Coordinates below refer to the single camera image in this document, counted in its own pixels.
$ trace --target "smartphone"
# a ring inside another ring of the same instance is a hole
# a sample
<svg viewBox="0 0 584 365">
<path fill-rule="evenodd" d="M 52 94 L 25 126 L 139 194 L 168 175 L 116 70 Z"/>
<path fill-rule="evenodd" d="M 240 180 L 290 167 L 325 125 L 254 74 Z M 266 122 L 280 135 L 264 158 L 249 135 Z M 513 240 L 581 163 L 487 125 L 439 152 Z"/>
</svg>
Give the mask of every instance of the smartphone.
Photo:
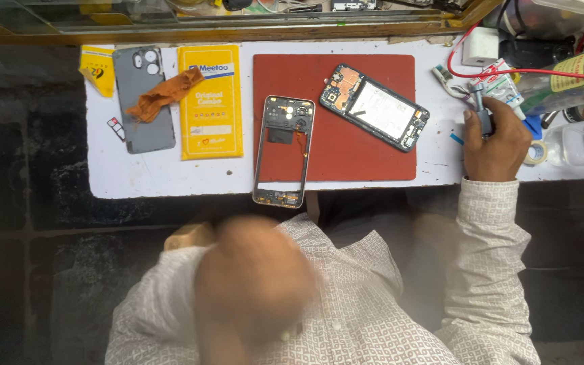
<svg viewBox="0 0 584 365">
<path fill-rule="evenodd" d="M 422 106 L 347 64 L 337 65 L 319 102 L 404 152 L 414 148 L 430 119 L 430 113 Z"/>
<path fill-rule="evenodd" d="M 254 201 L 300 208 L 306 185 L 315 104 L 270 95 L 265 98 L 255 165 Z"/>
<path fill-rule="evenodd" d="M 168 105 L 162 106 L 151 122 L 138 121 L 125 111 L 135 106 L 139 95 L 164 81 L 158 48 L 136 47 L 114 51 L 114 73 L 121 105 L 125 143 L 131 154 L 159 151 L 175 145 L 173 118 Z"/>
</svg>

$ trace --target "man's right hand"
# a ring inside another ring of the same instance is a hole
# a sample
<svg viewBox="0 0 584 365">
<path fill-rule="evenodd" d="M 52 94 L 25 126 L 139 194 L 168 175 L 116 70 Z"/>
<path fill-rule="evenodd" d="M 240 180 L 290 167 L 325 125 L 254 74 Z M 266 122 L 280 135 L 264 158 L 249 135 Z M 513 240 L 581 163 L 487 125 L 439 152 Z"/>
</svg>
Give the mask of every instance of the man's right hand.
<svg viewBox="0 0 584 365">
<path fill-rule="evenodd" d="M 483 106 L 492 112 L 496 129 L 495 134 L 486 140 L 482 138 L 477 113 L 463 112 L 463 154 L 468 180 L 494 183 L 513 181 L 528 153 L 533 136 L 507 104 L 484 97 Z"/>
<path fill-rule="evenodd" d="M 317 276 L 292 239 L 264 218 L 235 218 L 195 276 L 195 326 L 203 364 L 248 364 L 280 339 L 318 296 Z"/>
</svg>

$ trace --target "orange cloth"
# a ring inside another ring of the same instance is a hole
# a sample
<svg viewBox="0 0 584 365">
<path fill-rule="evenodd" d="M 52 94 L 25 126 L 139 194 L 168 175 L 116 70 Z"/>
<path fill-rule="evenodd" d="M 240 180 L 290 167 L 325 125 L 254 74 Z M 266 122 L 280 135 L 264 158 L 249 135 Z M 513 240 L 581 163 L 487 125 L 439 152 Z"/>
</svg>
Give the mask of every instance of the orange cloth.
<svg viewBox="0 0 584 365">
<path fill-rule="evenodd" d="M 136 106 L 128 108 L 125 112 L 146 123 L 151 123 L 157 117 L 162 106 L 180 101 L 188 95 L 193 85 L 202 80 L 204 80 L 204 76 L 199 68 L 185 70 L 172 79 L 160 82 L 147 93 L 139 95 Z"/>
</svg>

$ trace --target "glass display case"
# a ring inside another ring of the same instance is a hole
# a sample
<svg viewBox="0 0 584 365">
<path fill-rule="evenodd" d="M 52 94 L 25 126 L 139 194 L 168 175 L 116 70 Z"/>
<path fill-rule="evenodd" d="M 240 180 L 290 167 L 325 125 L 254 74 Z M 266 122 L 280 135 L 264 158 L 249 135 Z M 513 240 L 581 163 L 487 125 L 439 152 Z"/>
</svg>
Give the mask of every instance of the glass display case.
<svg viewBox="0 0 584 365">
<path fill-rule="evenodd" d="M 0 0 L 0 44 L 282 40 L 451 33 L 469 28 L 500 2 Z"/>
</svg>

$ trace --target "disassembled smartphone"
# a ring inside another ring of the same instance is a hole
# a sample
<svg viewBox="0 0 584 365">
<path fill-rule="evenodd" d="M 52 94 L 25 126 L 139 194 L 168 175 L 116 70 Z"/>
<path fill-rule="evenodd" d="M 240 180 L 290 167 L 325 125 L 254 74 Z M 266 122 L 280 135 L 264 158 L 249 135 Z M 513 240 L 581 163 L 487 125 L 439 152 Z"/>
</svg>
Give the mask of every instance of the disassembled smartphone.
<svg viewBox="0 0 584 365">
<path fill-rule="evenodd" d="M 337 66 L 319 102 L 405 152 L 414 148 L 430 118 L 425 108 L 346 64 Z"/>
<path fill-rule="evenodd" d="M 263 126 L 260 131 L 258 159 L 255 165 L 254 201 L 259 204 L 282 206 L 285 208 L 300 208 L 303 204 L 308 156 L 310 154 L 310 137 L 315 117 L 315 104 L 310 100 L 294 99 L 270 95 L 265 99 L 263 110 Z M 277 163 L 288 164 L 291 159 L 303 159 L 303 169 L 300 176 L 300 189 L 280 191 L 259 188 L 259 176 L 264 153 L 271 144 L 292 144 L 296 139 L 299 149 L 290 149 L 291 156 Z"/>
</svg>

